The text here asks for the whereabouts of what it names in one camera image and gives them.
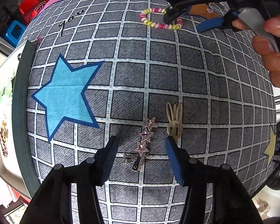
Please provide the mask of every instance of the human hand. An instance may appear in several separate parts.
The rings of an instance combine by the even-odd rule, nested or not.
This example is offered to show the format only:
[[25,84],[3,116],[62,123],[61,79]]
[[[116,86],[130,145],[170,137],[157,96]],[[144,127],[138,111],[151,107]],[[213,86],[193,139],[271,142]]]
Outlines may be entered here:
[[[234,20],[232,25],[241,30],[248,29],[240,19]],[[264,24],[264,29],[280,37],[280,15],[267,20]],[[269,71],[270,81],[273,86],[280,87],[280,54],[271,52],[266,39],[258,35],[252,39],[252,46],[254,51],[261,55],[263,66]]]

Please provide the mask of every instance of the gray fabric mat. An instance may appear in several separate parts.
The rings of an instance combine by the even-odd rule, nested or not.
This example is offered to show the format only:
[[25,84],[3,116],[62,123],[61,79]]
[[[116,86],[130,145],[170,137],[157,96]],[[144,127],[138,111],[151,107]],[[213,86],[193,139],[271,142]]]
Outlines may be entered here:
[[[165,104],[183,103],[184,132],[178,145],[209,165],[228,163],[250,194],[266,178],[270,124],[276,125],[272,85],[260,56],[251,46],[252,32],[219,30],[198,33],[199,17],[182,17],[178,31],[147,28],[141,10],[164,7],[163,0],[63,0],[30,23],[22,37],[43,35],[31,69],[27,126],[32,159],[40,182],[57,163],[78,164],[119,138],[119,153],[105,186],[98,189],[106,223],[175,223],[187,189],[173,178],[165,152]],[[77,12],[85,10],[82,15]],[[214,6],[219,14],[226,13]],[[66,22],[63,36],[58,24]],[[161,14],[151,20],[162,22]],[[51,76],[62,53],[72,67],[105,61],[85,95],[100,129],[64,122],[54,139],[46,137],[45,111],[30,95]],[[159,127],[150,144],[153,160],[135,173],[123,166],[133,153],[146,117]],[[205,221],[212,189],[208,188]],[[72,209],[79,223],[75,185]]]

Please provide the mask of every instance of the red stool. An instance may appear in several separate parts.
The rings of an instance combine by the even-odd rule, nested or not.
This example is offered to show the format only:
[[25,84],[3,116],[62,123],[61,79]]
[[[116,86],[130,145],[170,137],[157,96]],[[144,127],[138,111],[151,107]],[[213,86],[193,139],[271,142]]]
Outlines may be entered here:
[[20,13],[24,15],[26,12],[28,12],[35,4],[39,3],[38,0],[23,0],[22,3],[19,6]]

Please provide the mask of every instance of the beige hair tie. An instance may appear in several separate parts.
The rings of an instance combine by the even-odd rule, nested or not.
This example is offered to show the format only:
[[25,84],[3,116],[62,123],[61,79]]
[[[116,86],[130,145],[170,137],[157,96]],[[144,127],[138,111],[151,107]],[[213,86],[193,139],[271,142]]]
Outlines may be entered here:
[[167,133],[177,143],[178,138],[182,134],[182,103],[179,103],[178,106],[174,104],[173,108],[170,103],[166,103],[166,112],[169,120]]

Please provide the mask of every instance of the yellow star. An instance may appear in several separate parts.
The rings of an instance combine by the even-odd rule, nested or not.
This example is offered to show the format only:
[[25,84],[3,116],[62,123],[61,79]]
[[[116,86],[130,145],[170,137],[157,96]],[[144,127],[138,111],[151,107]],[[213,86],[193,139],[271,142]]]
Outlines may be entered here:
[[270,143],[267,146],[267,148],[265,149],[265,151],[263,152],[263,155],[268,156],[267,159],[267,168],[269,167],[269,164],[272,160],[272,157],[274,155],[274,151],[275,151],[275,144],[276,144],[276,134],[273,130],[273,127],[271,125],[271,131],[270,131]]

